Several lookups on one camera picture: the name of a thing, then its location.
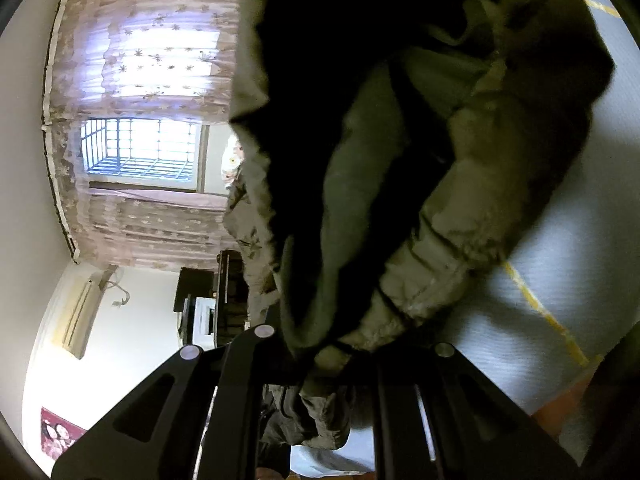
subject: silver screw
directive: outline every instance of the silver screw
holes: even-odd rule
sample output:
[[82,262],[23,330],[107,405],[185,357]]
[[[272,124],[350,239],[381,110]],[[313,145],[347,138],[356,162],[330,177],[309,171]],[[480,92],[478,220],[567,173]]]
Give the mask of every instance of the silver screw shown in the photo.
[[180,357],[185,361],[191,361],[200,355],[200,348],[196,345],[183,346],[180,350]]
[[276,333],[276,329],[274,329],[271,325],[259,325],[255,328],[255,335],[257,335],[261,339],[266,339],[271,337]]
[[456,353],[456,349],[449,343],[438,343],[434,350],[440,357],[451,357]]

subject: black metal bracket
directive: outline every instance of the black metal bracket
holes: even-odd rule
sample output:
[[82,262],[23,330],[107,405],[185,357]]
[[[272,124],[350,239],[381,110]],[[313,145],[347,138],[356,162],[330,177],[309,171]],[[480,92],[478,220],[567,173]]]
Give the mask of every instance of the black metal bracket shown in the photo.
[[[378,480],[577,477],[571,457],[453,346],[394,344],[369,364]],[[52,480],[192,480],[214,395],[197,480],[254,480],[262,387],[301,377],[270,325],[209,352],[185,346],[60,457]]]

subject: pile of clothes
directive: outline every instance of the pile of clothes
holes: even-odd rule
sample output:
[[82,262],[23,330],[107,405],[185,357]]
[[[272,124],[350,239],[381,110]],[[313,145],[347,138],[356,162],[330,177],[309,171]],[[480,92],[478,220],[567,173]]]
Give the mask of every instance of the pile of clothes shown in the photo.
[[249,318],[305,369],[262,440],[337,449],[358,352],[503,261],[580,151],[612,61],[583,0],[241,0],[225,227]]

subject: curtain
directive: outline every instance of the curtain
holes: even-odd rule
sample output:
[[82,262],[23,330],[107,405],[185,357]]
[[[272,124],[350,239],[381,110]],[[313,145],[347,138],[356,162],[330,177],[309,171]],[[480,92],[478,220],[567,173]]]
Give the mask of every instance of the curtain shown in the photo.
[[211,268],[234,245],[221,207],[92,193],[80,136],[88,118],[225,122],[237,26],[236,0],[61,0],[44,131],[56,205],[76,258]]

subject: jacket sleeve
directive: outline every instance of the jacket sleeve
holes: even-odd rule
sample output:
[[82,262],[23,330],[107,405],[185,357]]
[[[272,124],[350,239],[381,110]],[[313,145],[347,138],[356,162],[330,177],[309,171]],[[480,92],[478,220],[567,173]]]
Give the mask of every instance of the jacket sleeve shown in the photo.
[[508,256],[580,151],[612,60],[583,0],[479,0],[496,45],[448,121],[455,162],[341,342],[372,351]]

